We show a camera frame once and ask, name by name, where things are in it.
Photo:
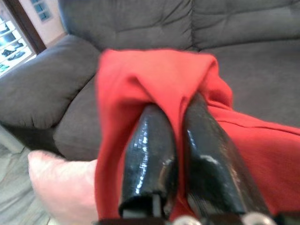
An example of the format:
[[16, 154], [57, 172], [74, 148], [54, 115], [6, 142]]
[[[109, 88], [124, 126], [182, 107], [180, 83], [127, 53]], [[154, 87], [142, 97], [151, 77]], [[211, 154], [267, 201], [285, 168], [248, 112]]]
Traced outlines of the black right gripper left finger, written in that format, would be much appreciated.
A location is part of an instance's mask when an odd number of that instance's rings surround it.
[[126, 148], [120, 216], [169, 218], [175, 204], [177, 179], [172, 126], [157, 105], [149, 105], [143, 110]]

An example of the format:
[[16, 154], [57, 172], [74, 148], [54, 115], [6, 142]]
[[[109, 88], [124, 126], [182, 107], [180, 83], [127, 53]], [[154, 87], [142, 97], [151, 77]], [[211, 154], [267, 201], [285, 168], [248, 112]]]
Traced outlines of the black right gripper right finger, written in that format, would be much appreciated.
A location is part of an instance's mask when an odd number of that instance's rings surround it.
[[196, 94], [185, 111], [187, 201], [197, 217], [270, 211], [236, 146]]

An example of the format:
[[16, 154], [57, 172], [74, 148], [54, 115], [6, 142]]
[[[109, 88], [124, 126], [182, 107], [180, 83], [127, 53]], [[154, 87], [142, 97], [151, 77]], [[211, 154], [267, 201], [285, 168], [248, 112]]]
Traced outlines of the red fabric pillow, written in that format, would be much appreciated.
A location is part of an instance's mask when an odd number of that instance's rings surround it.
[[213, 118], [237, 145], [269, 210], [300, 211], [300, 128], [233, 110], [233, 94], [210, 54], [174, 50], [105, 51], [97, 73], [102, 142], [95, 173], [98, 217], [117, 218], [125, 147], [148, 104], [166, 114], [179, 157], [179, 190], [171, 215], [192, 215], [185, 189], [183, 115], [201, 94]]

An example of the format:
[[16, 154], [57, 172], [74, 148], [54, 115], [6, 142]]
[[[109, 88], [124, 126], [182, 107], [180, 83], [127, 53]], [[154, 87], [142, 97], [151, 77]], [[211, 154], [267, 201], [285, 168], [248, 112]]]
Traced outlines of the pink fabric pillow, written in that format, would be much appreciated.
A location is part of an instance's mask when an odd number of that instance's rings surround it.
[[97, 161], [67, 161], [53, 153], [28, 154], [35, 195], [59, 225], [92, 225], [98, 219], [94, 179]]

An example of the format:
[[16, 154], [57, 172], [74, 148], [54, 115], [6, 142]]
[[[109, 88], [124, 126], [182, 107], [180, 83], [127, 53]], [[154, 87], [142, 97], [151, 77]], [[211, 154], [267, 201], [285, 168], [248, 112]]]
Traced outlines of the large grey fabric sofa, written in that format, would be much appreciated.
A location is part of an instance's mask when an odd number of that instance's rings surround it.
[[105, 49], [215, 55], [236, 111], [300, 128], [300, 0], [58, 0], [67, 35], [0, 78], [0, 126], [31, 150], [94, 160]]

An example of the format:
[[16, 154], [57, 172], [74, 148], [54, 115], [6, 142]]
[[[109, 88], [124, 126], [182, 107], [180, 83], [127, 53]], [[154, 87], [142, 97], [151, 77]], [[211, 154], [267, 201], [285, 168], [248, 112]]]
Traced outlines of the dark shoes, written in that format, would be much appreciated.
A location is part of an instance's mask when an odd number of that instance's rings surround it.
[[24, 54], [25, 54], [24, 51], [17, 51], [17, 50], [11, 51], [11, 50], [8, 50], [8, 49], [5, 49], [2, 52], [2, 56], [5, 57], [5, 59], [8, 60], [8, 61], [18, 59], [18, 58], [22, 57]]

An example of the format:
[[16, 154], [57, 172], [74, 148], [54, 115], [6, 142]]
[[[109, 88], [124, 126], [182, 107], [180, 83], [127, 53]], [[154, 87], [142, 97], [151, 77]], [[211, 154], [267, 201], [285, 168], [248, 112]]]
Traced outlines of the blue glass block window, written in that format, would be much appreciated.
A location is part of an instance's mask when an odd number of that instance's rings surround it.
[[52, 13], [46, 0], [30, 0], [30, 2], [41, 22], [46, 22], [52, 18]]

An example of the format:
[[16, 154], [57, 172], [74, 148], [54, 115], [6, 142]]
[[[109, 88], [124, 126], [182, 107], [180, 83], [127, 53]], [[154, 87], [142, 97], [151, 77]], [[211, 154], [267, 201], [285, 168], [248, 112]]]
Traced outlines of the white window grille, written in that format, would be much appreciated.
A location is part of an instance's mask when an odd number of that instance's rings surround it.
[[[8, 61], [2, 56], [2, 52], [5, 49], [11, 51], [24, 51], [25, 54], [18, 59]], [[25, 39], [24, 35], [19, 31], [15, 23], [12, 20], [5, 18], [3, 15], [0, 15], [0, 64], [9, 66], [7, 70], [0, 73], [0, 77], [9, 70], [35, 57], [36, 53], [30, 46], [29, 42]]]

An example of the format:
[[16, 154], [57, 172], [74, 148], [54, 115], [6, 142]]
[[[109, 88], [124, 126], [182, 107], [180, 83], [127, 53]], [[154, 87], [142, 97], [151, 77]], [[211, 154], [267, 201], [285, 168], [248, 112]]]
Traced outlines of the brown wooden door frame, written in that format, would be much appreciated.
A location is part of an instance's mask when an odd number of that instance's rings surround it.
[[6, 7], [8, 8], [9, 12], [16, 20], [21, 31], [24, 33], [27, 40], [31, 44], [35, 53], [40, 54], [42, 51], [44, 51], [46, 49], [46, 45], [44, 44], [42, 38], [38, 34], [37, 30], [35, 29], [33, 23], [31, 22], [30, 18], [28, 17], [19, 0], [3, 1]]

